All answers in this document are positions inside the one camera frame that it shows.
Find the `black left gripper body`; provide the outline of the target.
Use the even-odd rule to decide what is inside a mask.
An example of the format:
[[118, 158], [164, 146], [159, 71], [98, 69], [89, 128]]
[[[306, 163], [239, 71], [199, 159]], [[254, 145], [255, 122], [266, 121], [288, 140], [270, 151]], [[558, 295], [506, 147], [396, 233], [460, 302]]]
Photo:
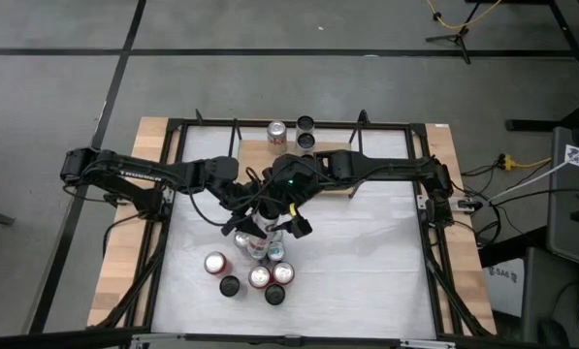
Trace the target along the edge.
[[230, 198], [230, 210], [241, 211], [257, 202], [271, 187], [269, 181], [249, 181], [236, 185], [237, 189]]

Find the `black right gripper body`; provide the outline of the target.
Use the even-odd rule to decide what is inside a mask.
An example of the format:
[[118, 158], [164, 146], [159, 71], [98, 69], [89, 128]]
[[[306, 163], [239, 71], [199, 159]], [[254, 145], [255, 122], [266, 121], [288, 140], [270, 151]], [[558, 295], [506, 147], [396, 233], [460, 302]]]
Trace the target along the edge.
[[323, 191], [316, 172], [318, 166], [312, 156], [285, 154], [273, 161], [272, 197], [280, 213], [288, 213], [289, 206], [301, 206]]

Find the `Celsius Peach Vibe can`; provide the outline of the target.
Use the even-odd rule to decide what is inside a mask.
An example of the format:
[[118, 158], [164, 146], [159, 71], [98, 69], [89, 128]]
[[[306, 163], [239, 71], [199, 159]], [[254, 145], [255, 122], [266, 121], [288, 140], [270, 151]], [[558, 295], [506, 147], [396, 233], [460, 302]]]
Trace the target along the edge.
[[263, 233], [263, 238], [258, 238], [255, 236], [250, 236], [248, 238], [248, 245], [246, 246], [248, 253], [255, 260], [262, 260], [267, 256], [270, 245], [273, 242], [278, 242], [282, 240], [281, 231], [273, 231], [276, 226], [278, 218], [268, 219], [262, 216], [260, 213], [256, 213], [253, 218], [253, 222], [257, 228], [259, 228]]
[[271, 284], [264, 293], [265, 300], [270, 305], [280, 305], [286, 298], [286, 291], [282, 285]]

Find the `Celsius Tropical Vibe can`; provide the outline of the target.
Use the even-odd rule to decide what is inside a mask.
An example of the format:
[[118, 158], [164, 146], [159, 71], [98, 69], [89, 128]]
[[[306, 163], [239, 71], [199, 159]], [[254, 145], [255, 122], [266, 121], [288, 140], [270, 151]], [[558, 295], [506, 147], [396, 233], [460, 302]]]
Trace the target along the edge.
[[301, 155], [310, 154], [315, 148], [316, 139], [310, 133], [301, 133], [297, 136], [295, 146], [296, 152]]

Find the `wooden shelf board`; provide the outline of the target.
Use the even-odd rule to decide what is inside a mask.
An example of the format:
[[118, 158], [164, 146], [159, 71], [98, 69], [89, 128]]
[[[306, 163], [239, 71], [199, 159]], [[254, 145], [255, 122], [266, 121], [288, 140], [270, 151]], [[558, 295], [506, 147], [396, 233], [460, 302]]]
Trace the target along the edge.
[[[351, 144], [322, 142], [317, 144], [313, 151], [318, 152], [340, 149], [350, 150]], [[262, 171], [267, 167], [270, 167], [275, 158], [276, 155], [270, 153], [268, 150], [267, 141], [240, 141], [237, 156], [240, 169], [237, 182], [246, 184], [250, 180], [245, 171], [247, 167], [251, 168], [260, 178], [263, 178]]]

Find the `red Fanta strawberry can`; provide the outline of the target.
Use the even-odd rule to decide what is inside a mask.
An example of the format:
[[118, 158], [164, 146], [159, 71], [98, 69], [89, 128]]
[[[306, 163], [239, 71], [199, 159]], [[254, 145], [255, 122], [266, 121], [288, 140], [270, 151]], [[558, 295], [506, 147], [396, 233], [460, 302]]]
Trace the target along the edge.
[[264, 289], [271, 281], [271, 272], [265, 266], [255, 266], [249, 271], [248, 282], [253, 288]]
[[290, 284], [295, 278], [293, 266], [287, 262], [280, 262], [273, 267], [273, 280], [280, 285]]
[[212, 251], [204, 260], [204, 269], [208, 274], [221, 275], [230, 272], [232, 265], [230, 260], [223, 253]]

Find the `white cardboard box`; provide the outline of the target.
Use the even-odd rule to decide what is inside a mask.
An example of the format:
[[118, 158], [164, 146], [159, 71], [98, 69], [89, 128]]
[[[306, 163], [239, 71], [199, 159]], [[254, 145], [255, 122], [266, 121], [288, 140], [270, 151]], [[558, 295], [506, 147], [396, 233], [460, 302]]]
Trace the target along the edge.
[[514, 259], [483, 269], [492, 309], [520, 317], [524, 295], [525, 266]]

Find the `black tripod stand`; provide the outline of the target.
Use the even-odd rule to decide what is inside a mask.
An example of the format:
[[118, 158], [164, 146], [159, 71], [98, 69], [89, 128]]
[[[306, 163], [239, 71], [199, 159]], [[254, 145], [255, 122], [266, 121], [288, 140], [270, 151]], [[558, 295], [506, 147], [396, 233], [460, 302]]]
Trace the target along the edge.
[[470, 65], [471, 60], [470, 60], [468, 50], [466, 48], [466, 44], [464, 41], [464, 36], [467, 34], [467, 32], [468, 32], [468, 29], [463, 27], [456, 34], [448, 34], [448, 35], [428, 37], [425, 39], [425, 42], [426, 43], [435, 43], [438, 41], [447, 41], [449, 43], [454, 44], [455, 46], [457, 46], [461, 50], [462, 58], [464, 59], [465, 63], [467, 65]]

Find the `dark grey cabinet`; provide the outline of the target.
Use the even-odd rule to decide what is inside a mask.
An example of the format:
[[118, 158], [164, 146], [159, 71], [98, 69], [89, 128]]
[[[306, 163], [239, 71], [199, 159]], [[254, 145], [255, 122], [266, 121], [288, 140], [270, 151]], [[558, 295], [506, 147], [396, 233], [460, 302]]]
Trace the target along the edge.
[[539, 322], [558, 322], [579, 348], [579, 264], [543, 249], [527, 249], [522, 300], [522, 340], [538, 342]]

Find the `grey equipment case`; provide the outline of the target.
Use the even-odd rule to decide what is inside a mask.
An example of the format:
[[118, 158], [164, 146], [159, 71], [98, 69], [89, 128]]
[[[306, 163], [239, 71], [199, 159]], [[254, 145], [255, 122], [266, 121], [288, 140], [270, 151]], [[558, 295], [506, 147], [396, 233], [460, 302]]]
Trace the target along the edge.
[[565, 146], [579, 147], [573, 132], [556, 128], [549, 175], [547, 245], [554, 253], [579, 263], [579, 167], [564, 161]]

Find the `black metal shelf frame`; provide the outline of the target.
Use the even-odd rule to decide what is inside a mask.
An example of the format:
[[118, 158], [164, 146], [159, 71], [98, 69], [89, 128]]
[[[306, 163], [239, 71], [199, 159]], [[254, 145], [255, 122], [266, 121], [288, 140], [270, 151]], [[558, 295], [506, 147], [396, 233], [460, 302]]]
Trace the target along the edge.
[[[296, 138], [298, 134], [296, 133], [296, 126], [290, 126], [288, 121], [284, 121], [287, 128], [287, 154], [293, 154], [298, 156], [303, 156], [296, 152]], [[335, 143], [350, 143], [351, 149], [354, 151], [363, 150], [363, 136], [362, 129], [360, 126], [351, 124], [350, 127], [352, 131], [348, 129], [332, 129], [330, 127], [324, 127], [322, 123], [316, 123], [313, 132], [311, 133], [316, 139], [316, 144], [322, 142], [335, 142]], [[263, 128], [243, 128], [241, 129], [241, 139], [234, 141], [234, 150], [236, 151], [235, 156], [238, 156], [238, 146], [240, 141], [268, 141], [267, 131]]]

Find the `black desk frame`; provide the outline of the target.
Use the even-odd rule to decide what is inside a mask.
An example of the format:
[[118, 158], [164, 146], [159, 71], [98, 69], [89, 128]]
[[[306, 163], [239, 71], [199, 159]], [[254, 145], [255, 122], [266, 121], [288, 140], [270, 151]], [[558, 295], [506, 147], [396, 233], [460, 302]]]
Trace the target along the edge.
[[[573, 56], [579, 64], [579, 44], [574, 33], [569, 28], [566, 19], [559, 9], [556, 0], [548, 0], [547, 5], [561, 28], [563, 36], [573, 52]], [[556, 127], [575, 128], [579, 127], [579, 107], [562, 119], [555, 120], [530, 120], [530, 119], [507, 119], [504, 122], [505, 129], [510, 132], [551, 132]]]

